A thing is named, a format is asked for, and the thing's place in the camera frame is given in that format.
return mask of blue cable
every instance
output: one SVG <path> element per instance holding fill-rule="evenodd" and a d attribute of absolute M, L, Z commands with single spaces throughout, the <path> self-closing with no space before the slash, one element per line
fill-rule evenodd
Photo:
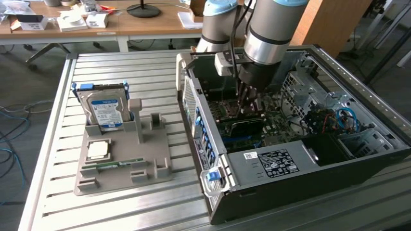
<path fill-rule="evenodd" d="M 17 135 L 15 135 L 12 138 L 8 139 L 8 140 L 11 141 L 11 140 L 13 140 L 15 138 L 17 138 L 17 137 L 27 131 L 31 122 L 29 122 L 29 120 L 28 120 L 27 118 L 11 116 L 11 115 L 8 115 L 7 113 L 4 113 L 3 111 L 0 111 L 0 114 L 3 114 L 7 118 L 11 118 L 11 119 L 23 119 L 23 120 L 25 121 L 25 128 L 23 129 L 23 131 L 21 131 Z"/>
<path fill-rule="evenodd" d="M 347 112 L 351 113 L 352 118 L 354 118 L 354 123 L 355 123 L 355 131 L 358 132 L 358 131 L 359 131 L 359 121 L 358 121 L 358 117 L 356 117 L 356 115 L 355 115 L 355 112 L 354 112 L 352 109 L 348 108 L 348 107 L 342 107 L 340 109 L 336 110 L 336 112 L 335 112 L 335 117 L 336 117 L 336 121 L 338 121 L 338 123 L 339 123 L 339 125 L 340 125 L 342 128 L 344 128 L 344 124 L 343 124 L 343 122 L 339 120 L 339 119 L 340 119 L 339 111 L 347 111 Z"/>
<path fill-rule="evenodd" d="M 17 165 L 19 165 L 19 168 L 20 168 L 20 174 L 21 174 L 21 188 L 20 188 L 20 191 L 8 200 L 5 200 L 5 201 L 3 201 L 0 203 L 0 206 L 1 206 L 1 205 L 4 205 L 7 203 L 7 201 L 9 201 L 23 191 L 24 186 L 25 186 L 25 179 L 24 179 L 24 173 L 23 173 L 23 166 L 21 166 L 20 158 L 16 155 L 16 153 L 12 150 L 7 149 L 7 148 L 0 148 L 0 151 L 9 152 L 13 155 L 13 157 L 16 159 L 16 162 L 17 162 Z"/>

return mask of white sticker label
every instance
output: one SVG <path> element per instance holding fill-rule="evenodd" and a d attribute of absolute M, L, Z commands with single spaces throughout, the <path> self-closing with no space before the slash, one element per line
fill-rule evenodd
<path fill-rule="evenodd" d="M 256 155 L 258 152 L 244 153 L 246 160 L 256 158 Z"/>
<path fill-rule="evenodd" d="M 98 32 L 98 35 L 115 35 L 115 32 Z"/>
<path fill-rule="evenodd" d="M 116 110 L 118 100 L 96 100 L 91 104 L 102 127 L 116 128 L 123 125 L 122 113 Z"/>

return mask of blue hard drive label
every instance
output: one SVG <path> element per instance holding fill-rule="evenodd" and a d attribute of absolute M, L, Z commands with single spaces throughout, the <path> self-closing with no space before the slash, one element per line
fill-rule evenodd
<path fill-rule="evenodd" d="M 102 127 L 116 128 L 123 125 L 122 112 L 118 111 L 118 100 L 95 100 L 91 104 Z"/>
<path fill-rule="evenodd" d="M 298 172 L 298 166 L 287 149 L 258 154 L 267 176 L 274 178 Z"/>

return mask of computer case label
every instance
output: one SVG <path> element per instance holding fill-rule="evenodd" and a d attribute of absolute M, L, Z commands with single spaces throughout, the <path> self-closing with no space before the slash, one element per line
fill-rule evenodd
<path fill-rule="evenodd" d="M 271 178 L 299 171 L 287 149 L 258 154 L 258 158 L 266 169 L 267 176 Z"/>

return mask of gray carpet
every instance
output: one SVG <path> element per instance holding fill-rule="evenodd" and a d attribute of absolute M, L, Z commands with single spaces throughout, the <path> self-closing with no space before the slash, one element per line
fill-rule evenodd
<path fill-rule="evenodd" d="M 370 19 L 362 21 L 362 25 L 370 23 Z M 364 26 L 356 29 L 358 34 L 363 34 Z M 400 38 L 404 31 L 396 30 L 391 35 L 390 39 L 384 43 L 383 47 L 374 51 L 374 56 L 367 55 L 360 56 L 355 61 L 342 61 L 346 67 L 356 72 L 360 77 L 360 72 L 358 71 L 355 65 L 362 64 L 362 71 L 368 74 L 379 60 L 395 44 L 396 40 Z M 135 45 L 142 49 L 150 47 L 151 40 L 146 40 L 140 43 L 135 42 Z M 150 50 L 167 50 L 168 49 L 168 39 L 159 39 L 155 41 Z M 67 44 L 67 48 L 76 53 L 94 53 L 94 52 L 118 52 L 116 42 L 100 42 L 103 49 L 98 49 L 92 46 L 91 42 Z M 178 49 L 187 49 L 190 46 L 195 45 L 194 39 L 174 39 L 174 45 Z M 35 49 L 40 49 L 43 45 L 34 45 Z M 407 98 L 410 95 L 408 89 L 411 89 L 411 62 L 407 63 L 404 68 L 398 68 L 394 64 L 402 58 L 402 56 L 410 51 L 411 43 L 408 42 L 390 63 L 384 66 L 379 76 L 379 80 L 372 84 L 376 89 L 378 94 L 388 102 L 388 104 L 398 110 L 399 113 L 407 119 L 411 119 L 411 101 Z M 34 63 L 39 66 L 38 71 L 28 70 L 24 60 L 34 54 L 34 51 L 27 51 L 23 45 L 16 45 L 9 54 L 0 55 L 0 105 L 7 106 L 12 104 L 28 104 L 40 100 L 54 99 L 55 92 L 58 88 L 59 78 L 62 75 L 66 54 L 58 48 L 52 49 L 47 55 L 42 56 Z M 36 108 L 42 110 L 50 107 L 51 104 L 43 105 Z M 28 180 L 32 178 L 35 171 L 36 158 L 40 151 L 40 146 L 43 142 L 43 136 L 47 128 L 50 113 L 35 114 L 31 116 L 31 127 L 29 130 L 15 140 L 12 144 L 15 146 L 16 152 L 20 156 L 25 174 Z M 8 132 L 17 124 L 20 120 L 7 119 L 0 115 L 0 131 Z M 0 148 L 7 148 L 4 143 L 0 143 Z M 0 173 L 7 166 L 0 165 Z M 12 169 L 11 173 L 0 179 L 0 201 L 11 199 L 13 202 L 23 202 L 25 200 L 28 187 L 20 192 L 20 172 L 17 167 Z M 4 205 L 0 206 L 0 230 L 13 231 L 17 229 L 20 216 L 23 212 L 24 205 Z"/>

